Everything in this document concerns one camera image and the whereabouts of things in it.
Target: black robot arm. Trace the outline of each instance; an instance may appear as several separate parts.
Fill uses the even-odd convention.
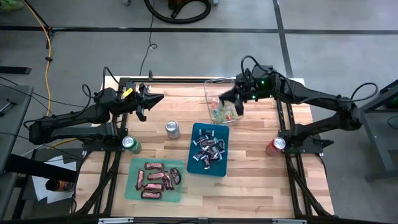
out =
[[[163,94],[149,93],[143,83],[139,85],[139,91],[136,91],[135,88],[128,91],[130,93],[125,94],[124,99],[120,100],[114,89],[106,88],[93,97],[95,105],[91,105],[82,111],[44,116],[35,120],[29,126],[29,141],[33,144],[45,144],[64,138],[100,138],[104,141],[108,138],[113,140],[116,138],[116,142],[118,142],[125,134],[120,136],[115,124],[106,124],[111,118],[111,114],[118,116],[136,111],[140,121],[146,121],[144,110],[150,110],[164,98]],[[90,128],[71,127],[83,123],[102,125]]]
[[[243,114],[244,102],[264,98],[274,98],[291,104],[307,103],[336,111],[330,118],[292,127],[284,137],[293,146],[301,146],[304,140],[313,134],[334,129],[352,131],[362,125],[359,110],[349,98],[308,89],[299,82],[285,78],[272,66],[256,65],[251,72],[246,69],[244,75],[240,73],[236,76],[234,87],[221,94],[219,98],[222,103],[234,103],[238,115]]]

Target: gray floor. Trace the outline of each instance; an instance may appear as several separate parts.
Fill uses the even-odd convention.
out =
[[[160,12],[170,14],[165,0],[157,0],[156,4]],[[286,29],[398,29],[395,0],[280,0],[279,4]],[[52,26],[149,27],[151,19],[141,0],[132,0],[130,7],[124,7],[121,0],[38,0],[32,5]],[[191,3],[182,16],[202,9],[202,5]],[[27,9],[0,14],[0,24],[37,25]],[[154,27],[176,26],[155,19]],[[205,20],[179,27],[277,28],[272,0],[220,0],[218,8],[213,8]],[[87,99],[81,84],[98,89],[104,66],[115,75],[137,75],[148,38],[149,33],[55,34],[54,61],[49,73],[52,98],[84,105]],[[286,39],[294,77],[304,78],[310,88],[350,96],[363,82],[376,82],[383,87],[397,78],[396,35],[287,35]],[[154,33],[152,41],[159,47],[149,51],[144,75],[151,69],[154,75],[233,77],[246,54],[285,72],[277,34]],[[47,94],[46,56],[42,32],[0,32],[0,64],[32,68],[28,76],[2,76],[20,85],[32,85],[43,95]],[[370,87],[365,88],[358,97],[370,91]],[[54,113],[69,110],[63,105],[52,106]],[[44,113],[43,107],[32,101],[26,119]],[[312,113],[314,120],[331,115],[319,108],[312,108]],[[27,132],[22,130],[21,135],[26,136]],[[325,152],[335,213],[344,218],[397,223],[398,181],[367,183],[363,178],[381,168],[364,130],[331,131],[322,136],[335,140]],[[31,148],[31,144],[19,140],[14,153],[22,154]],[[27,217],[42,210],[40,206],[31,207],[33,212]]]

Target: blue tray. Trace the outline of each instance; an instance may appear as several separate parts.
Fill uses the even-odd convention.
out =
[[[225,152],[223,153],[223,160],[211,161],[210,169],[205,170],[203,161],[196,161],[193,156],[200,151],[200,146],[195,146],[192,142],[198,139],[199,129],[214,130],[214,137],[217,139],[223,139],[225,143]],[[187,171],[191,174],[204,174],[213,175],[217,177],[224,177],[226,175],[226,164],[228,161],[228,138],[229,128],[227,126],[215,125],[215,124],[202,124],[195,123],[192,128],[191,146],[189,148],[189,157]]]

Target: silver soda can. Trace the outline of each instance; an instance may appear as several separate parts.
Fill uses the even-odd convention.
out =
[[[176,121],[169,121],[166,123],[166,132],[170,139],[180,138],[180,128]]]

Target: teal tray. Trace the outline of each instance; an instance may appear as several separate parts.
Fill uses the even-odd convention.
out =
[[[137,184],[137,175],[138,170],[142,169],[144,171],[144,185],[148,183],[153,184],[163,184],[162,180],[148,180],[147,177],[149,174],[153,174],[159,172],[159,170],[145,170],[144,164],[145,162],[160,162],[164,164],[164,171],[168,171],[170,173],[171,168],[176,168],[180,171],[181,174],[181,182],[178,185],[174,186],[174,190],[164,190],[162,192],[162,199],[142,199],[141,192],[142,190],[136,190]],[[182,191],[182,182],[183,182],[183,172],[184,172],[184,163],[181,160],[171,160],[171,159],[147,159],[147,158],[133,158],[130,162],[130,171],[129,177],[127,179],[126,192],[124,193],[124,197],[129,200],[150,200],[155,202],[179,202],[181,200],[181,191]]]
[[[214,137],[217,139],[223,139],[225,143],[225,153],[223,153],[222,161],[212,161],[210,162],[210,169],[205,170],[205,165],[203,161],[196,161],[193,156],[200,151],[199,146],[193,144],[193,140],[198,139],[199,129],[214,130]],[[189,149],[189,158],[187,171],[191,174],[204,174],[212,175],[217,177],[224,177],[226,175],[227,161],[228,161],[228,141],[229,141],[229,128],[223,125],[216,124],[203,124],[195,123],[192,128],[191,136],[191,146]]]

